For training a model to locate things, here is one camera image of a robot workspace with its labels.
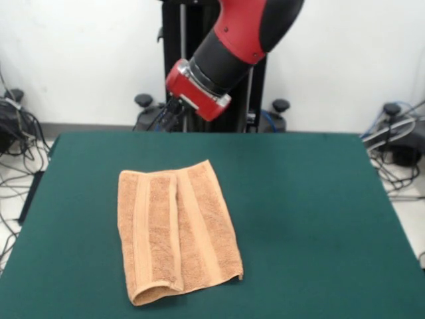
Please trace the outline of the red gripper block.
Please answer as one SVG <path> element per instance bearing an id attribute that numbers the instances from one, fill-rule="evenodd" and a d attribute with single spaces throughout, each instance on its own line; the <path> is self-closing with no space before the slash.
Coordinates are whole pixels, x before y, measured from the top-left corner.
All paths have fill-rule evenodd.
<path id="1" fill-rule="evenodd" d="M 183 111 L 182 101 L 195 109 L 197 115 L 207 122 L 218 118 L 229 106 L 228 94 L 216 95 L 208 92 L 195 80 L 189 61 L 178 60 L 166 77 L 167 90 L 178 100 L 171 98 L 166 104 L 161 120 L 162 130 L 169 130 L 179 124 Z"/>

